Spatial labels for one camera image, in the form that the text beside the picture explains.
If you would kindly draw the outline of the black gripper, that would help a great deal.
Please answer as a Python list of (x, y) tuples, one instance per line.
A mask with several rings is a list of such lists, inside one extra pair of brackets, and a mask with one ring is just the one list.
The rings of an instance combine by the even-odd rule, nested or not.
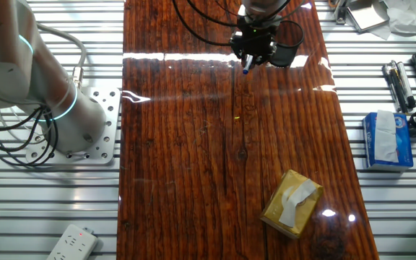
[(230, 37), (230, 47), (246, 65), (246, 55), (253, 56), (253, 65), (263, 64), (263, 58), (270, 58), (274, 52), (274, 37), (279, 27), (272, 19), (265, 22), (253, 21), (247, 16), (237, 16), (237, 29)]

